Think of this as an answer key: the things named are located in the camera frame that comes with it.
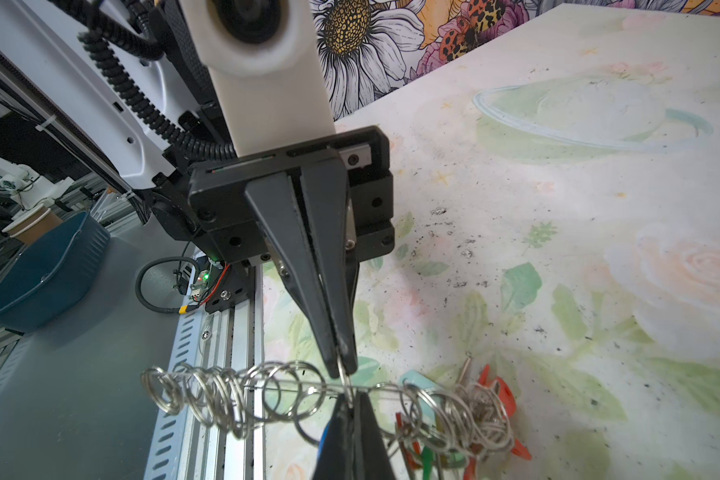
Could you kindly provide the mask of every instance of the teal basket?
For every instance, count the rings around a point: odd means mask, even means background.
[[[79,302],[109,242],[110,233],[87,212],[41,236],[0,282],[0,326],[31,332]]]

